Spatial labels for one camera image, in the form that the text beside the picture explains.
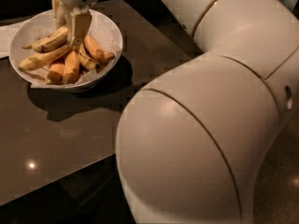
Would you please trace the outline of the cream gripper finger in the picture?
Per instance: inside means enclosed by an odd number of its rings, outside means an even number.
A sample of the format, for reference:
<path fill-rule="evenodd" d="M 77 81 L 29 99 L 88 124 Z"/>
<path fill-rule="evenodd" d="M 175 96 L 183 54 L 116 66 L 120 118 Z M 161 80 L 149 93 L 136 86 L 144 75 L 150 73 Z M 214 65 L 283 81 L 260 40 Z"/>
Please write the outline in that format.
<path fill-rule="evenodd" d="M 67 43 L 70 47 L 79 46 L 90 29 L 91 12 L 87 7 L 73 7 L 64 16 L 68 29 Z"/>
<path fill-rule="evenodd" d="M 54 22 L 56 28 L 60 28 L 61 26 L 66 24 L 65 16 L 64 16 L 64 4 L 61 0 L 51 0 L 52 4 L 52 14 L 54 18 Z"/>

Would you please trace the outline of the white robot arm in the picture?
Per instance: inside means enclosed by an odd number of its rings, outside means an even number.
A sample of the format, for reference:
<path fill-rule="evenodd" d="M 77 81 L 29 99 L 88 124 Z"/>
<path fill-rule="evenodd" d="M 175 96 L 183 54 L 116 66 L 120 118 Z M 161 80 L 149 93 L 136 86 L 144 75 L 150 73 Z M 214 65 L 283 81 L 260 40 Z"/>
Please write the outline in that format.
<path fill-rule="evenodd" d="M 138 224 L 253 224 L 256 176 L 298 106 L 299 21 L 278 0 L 162 0 L 201 55 L 153 79 L 116 135 Z"/>

